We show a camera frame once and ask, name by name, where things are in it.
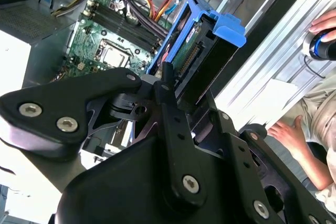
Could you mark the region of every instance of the beige shirt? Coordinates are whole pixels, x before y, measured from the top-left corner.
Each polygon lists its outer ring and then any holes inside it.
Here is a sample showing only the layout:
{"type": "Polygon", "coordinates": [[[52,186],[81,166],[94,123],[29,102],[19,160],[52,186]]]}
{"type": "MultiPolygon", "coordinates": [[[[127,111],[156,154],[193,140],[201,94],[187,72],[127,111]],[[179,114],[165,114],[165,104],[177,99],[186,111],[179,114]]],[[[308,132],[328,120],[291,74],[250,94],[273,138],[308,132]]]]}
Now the beige shirt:
{"type": "Polygon", "coordinates": [[[334,180],[326,189],[317,192],[316,197],[336,214],[336,91],[317,109],[311,123],[311,134],[326,148],[328,168],[334,180]]]}
{"type": "Polygon", "coordinates": [[[328,168],[334,183],[317,192],[316,197],[336,214],[336,69],[306,94],[282,120],[291,125],[302,115],[302,130],[307,142],[322,144],[327,150],[328,168]]]}

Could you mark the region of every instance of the hand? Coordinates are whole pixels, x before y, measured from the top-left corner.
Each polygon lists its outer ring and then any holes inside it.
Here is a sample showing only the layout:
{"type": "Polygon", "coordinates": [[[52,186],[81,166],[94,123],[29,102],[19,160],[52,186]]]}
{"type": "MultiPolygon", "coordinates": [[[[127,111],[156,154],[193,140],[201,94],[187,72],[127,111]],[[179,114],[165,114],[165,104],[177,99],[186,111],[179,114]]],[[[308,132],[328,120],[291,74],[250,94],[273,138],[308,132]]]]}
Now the hand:
{"type": "Polygon", "coordinates": [[[304,158],[309,153],[301,128],[301,119],[302,116],[296,117],[293,127],[278,121],[268,130],[268,134],[283,144],[296,160],[304,158]]]}
{"type": "MultiPolygon", "coordinates": [[[[332,10],[323,14],[318,19],[314,20],[312,27],[309,28],[311,33],[319,33],[323,30],[335,28],[336,29],[336,10],[332,10]]],[[[322,42],[329,42],[336,39],[336,30],[331,31],[321,38],[322,42]]]]}

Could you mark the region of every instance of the screw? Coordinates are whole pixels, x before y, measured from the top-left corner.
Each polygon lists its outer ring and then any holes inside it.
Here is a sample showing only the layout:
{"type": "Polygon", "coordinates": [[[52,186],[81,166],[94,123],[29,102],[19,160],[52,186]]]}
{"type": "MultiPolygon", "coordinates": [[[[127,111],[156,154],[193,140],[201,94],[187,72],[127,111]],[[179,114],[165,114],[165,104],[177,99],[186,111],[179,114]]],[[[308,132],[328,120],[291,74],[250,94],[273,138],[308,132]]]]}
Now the screw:
{"type": "Polygon", "coordinates": [[[313,215],[309,215],[308,217],[309,217],[311,223],[320,224],[319,221],[313,215]]]}
{"type": "Polygon", "coordinates": [[[269,212],[267,207],[259,200],[255,200],[253,202],[254,209],[257,211],[257,213],[263,217],[264,219],[269,218],[269,212]]]}
{"type": "Polygon", "coordinates": [[[164,84],[162,84],[161,87],[163,87],[165,90],[169,90],[169,87],[164,84]]]}
{"type": "Polygon", "coordinates": [[[135,77],[131,74],[126,75],[126,77],[132,81],[135,81],[135,77]]]}
{"type": "Polygon", "coordinates": [[[19,107],[19,112],[21,115],[27,116],[29,118],[34,118],[41,115],[42,108],[34,103],[25,103],[19,107]]]}
{"type": "Polygon", "coordinates": [[[199,192],[199,184],[196,180],[196,178],[190,176],[190,175],[185,175],[182,179],[183,186],[185,189],[187,189],[189,192],[192,194],[197,194],[199,192]]]}
{"type": "Polygon", "coordinates": [[[56,125],[61,131],[64,132],[74,132],[78,128],[77,121],[67,116],[58,119],[56,125]]]}
{"type": "Polygon", "coordinates": [[[251,132],[250,136],[254,139],[254,140],[258,140],[258,136],[256,135],[256,133],[251,132]]]}
{"type": "Polygon", "coordinates": [[[222,117],[225,119],[225,120],[229,120],[229,116],[227,114],[225,114],[224,112],[222,113],[222,117]]]}

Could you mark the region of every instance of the aluminum rail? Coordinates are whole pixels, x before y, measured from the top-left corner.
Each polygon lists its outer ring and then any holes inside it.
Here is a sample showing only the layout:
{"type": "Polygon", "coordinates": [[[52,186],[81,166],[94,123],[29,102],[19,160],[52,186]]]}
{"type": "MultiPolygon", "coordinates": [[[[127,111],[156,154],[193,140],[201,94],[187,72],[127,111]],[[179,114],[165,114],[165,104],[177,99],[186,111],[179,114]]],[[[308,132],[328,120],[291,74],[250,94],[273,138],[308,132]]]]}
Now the aluminum rail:
{"type": "MultiPolygon", "coordinates": [[[[311,22],[333,9],[335,1],[297,0],[216,97],[217,107],[232,117],[236,129],[250,123],[272,126],[321,81],[306,67],[302,43],[311,22]],[[291,87],[296,86],[295,92],[281,108],[269,106],[270,103],[276,104],[279,101],[279,93],[274,92],[273,97],[265,95],[269,91],[266,89],[267,84],[272,79],[285,82],[291,87]],[[267,110],[268,116],[265,116],[264,110],[267,110]]],[[[320,75],[326,75],[336,67],[336,63],[330,61],[307,62],[320,75]]]]}

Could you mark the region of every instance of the person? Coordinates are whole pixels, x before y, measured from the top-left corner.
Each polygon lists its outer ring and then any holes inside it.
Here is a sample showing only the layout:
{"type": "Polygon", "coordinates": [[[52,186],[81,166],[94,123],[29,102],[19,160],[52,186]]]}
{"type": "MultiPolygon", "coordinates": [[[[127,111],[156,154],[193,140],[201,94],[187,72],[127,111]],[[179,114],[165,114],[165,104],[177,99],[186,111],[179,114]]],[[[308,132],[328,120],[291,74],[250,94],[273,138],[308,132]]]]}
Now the person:
{"type": "MultiPolygon", "coordinates": [[[[330,28],[335,30],[321,41],[336,39],[336,10],[316,19],[309,31],[318,33],[330,28]]],[[[268,134],[289,150],[315,185],[316,198],[336,214],[336,69],[273,125],[268,134]]]]}

